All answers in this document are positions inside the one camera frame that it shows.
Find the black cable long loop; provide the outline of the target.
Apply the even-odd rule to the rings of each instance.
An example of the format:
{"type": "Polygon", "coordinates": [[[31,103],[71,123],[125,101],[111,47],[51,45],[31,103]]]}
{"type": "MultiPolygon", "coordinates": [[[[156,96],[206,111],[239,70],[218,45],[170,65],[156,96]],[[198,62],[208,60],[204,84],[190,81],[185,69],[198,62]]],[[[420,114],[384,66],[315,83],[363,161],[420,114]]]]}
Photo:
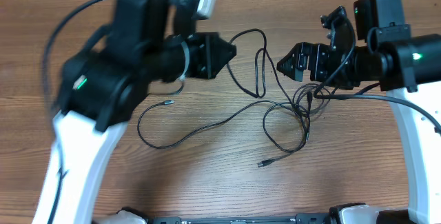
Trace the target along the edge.
{"type": "Polygon", "coordinates": [[[232,71],[232,68],[230,66],[230,64],[227,64],[227,70],[229,72],[230,77],[232,78],[232,80],[234,81],[234,83],[247,95],[252,96],[255,99],[262,99],[265,95],[266,95],[266,80],[265,80],[265,60],[268,59],[269,62],[274,65],[274,62],[272,60],[272,58],[269,56],[268,50],[267,50],[267,37],[266,34],[258,28],[252,28],[252,29],[248,29],[248,30],[244,30],[242,32],[239,32],[238,34],[235,34],[230,40],[229,40],[229,44],[233,44],[233,42],[235,42],[235,40],[237,40],[239,37],[245,35],[245,34],[249,34],[252,32],[258,32],[261,37],[263,38],[263,46],[261,48],[258,49],[258,51],[255,54],[254,57],[254,76],[255,76],[255,91],[252,92],[251,90],[248,90],[247,88],[243,87],[239,81],[237,80],[237,78],[234,76],[234,73],[232,71]],[[261,83],[262,83],[262,87],[263,87],[263,93],[260,94],[259,93],[259,68],[258,68],[258,58],[260,56],[260,53],[263,53],[262,55],[262,63],[261,63],[261,83]]]}

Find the black cable silver USB plug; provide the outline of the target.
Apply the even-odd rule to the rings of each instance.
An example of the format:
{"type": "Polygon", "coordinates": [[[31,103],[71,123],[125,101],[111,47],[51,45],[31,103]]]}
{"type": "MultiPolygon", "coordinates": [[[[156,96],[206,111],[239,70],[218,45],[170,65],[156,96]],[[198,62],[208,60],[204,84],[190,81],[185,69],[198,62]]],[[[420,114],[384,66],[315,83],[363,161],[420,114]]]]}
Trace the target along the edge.
{"type": "Polygon", "coordinates": [[[308,102],[307,107],[304,107],[302,105],[300,105],[299,103],[290,103],[290,102],[275,102],[275,101],[270,101],[270,100],[260,100],[260,101],[255,101],[253,103],[250,103],[248,105],[246,105],[245,107],[241,108],[239,111],[235,112],[234,114],[232,114],[229,118],[223,120],[223,121],[219,121],[217,123],[211,123],[208,125],[204,125],[200,128],[197,128],[193,131],[191,131],[189,134],[185,135],[183,138],[179,139],[177,142],[172,143],[170,145],[162,145],[162,146],[157,146],[157,145],[153,145],[151,143],[149,143],[144,136],[141,133],[141,121],[142,118],[144,117],[144,115],[151,109],[156,108],[156,107],[160,107],[160,106],[166,106],[166,105],[171,105],[174,102],[172,100],[169,101],[164,101],[164,102],[160,102],[154,105],[151,105],[150,107],[146,108],[140,115],[137,124],[136,124],[136,131],[138,133],[139,138],[142,140],[142,142],[144,142],[144,144],[146,144],[147,146],[157,149],[157,150],[164,150],[164,149],[169,149],[172,147],[176,147],[177,145],[180,145],[183,141],[189,139],[190,137],[196,135],[199,132],[211,129],[211,128],[216,128],[220,125],[224,125],[227,122],[231,121],[234,117],[238,116],[239,114],[241,114],[242,112],[244,112],[245,110],[254,107],[255,105],[258,105],[260,103],[270,103],[271,107],[266,111],[266,113],[264,114],[263,120],[262,120],[262,126],[263,126],[263,131],[265,133],[265,135],[267,136],[267,138],[282,152],[291,154],[294,152],[297,152],[299,150],[302,149],[302,147],[306,144],[306,142],[308,141],[309,138],[309,133],[310,133],[310,113],[311,113],[311,101],[308,102]],[[267,131],[266,128],[266,118],[267,115],[272,112],[275,108],[284,108],[286,110],[289,110],[290,112],[293,112],[294,115],[296,116],[296,118],[300,121],[300,124],[302,125],[303,128],[303,138],[302,141],[299,143],[299,145],[292,149],[292,150],[288,150],[283,148],[281,145],[279,145],[275,139],[272,138],[272,136],[269,134],[269,132],[267,131]]]}

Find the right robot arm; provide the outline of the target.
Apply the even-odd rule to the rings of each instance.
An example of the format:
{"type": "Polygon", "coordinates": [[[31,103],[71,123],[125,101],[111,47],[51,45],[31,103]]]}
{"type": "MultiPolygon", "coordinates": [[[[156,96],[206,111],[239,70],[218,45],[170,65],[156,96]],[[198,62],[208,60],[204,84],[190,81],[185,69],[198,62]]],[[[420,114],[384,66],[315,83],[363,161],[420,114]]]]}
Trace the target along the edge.
{"type": "Polygon", "coordinates": [[[320,88],[340,88],[340,100],[372,99],[390,104],[400,133],[408,175],[403,209],[349,203],[332,207],[326,223],[440,222],[440,35],[415,37],[402,0],[358,0],[350,21],[343,7],[321,16],[329,44],[297,43],[277,65],[301,81],[308,70],[320,88]]]}

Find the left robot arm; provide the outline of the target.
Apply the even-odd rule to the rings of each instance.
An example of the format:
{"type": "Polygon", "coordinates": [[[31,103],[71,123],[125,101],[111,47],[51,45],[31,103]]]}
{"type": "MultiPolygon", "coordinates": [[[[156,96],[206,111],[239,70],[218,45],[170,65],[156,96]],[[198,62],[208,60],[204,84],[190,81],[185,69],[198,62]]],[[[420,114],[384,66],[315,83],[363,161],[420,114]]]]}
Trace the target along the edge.
{"type": "Polygon", "coordinates": [[[91,223],[110,156],[150,83],[213,79],[236,55],[218,33],[196,31],[216,0],[115,1],[112,22],[63,64],[35,223],[91,223]]]}

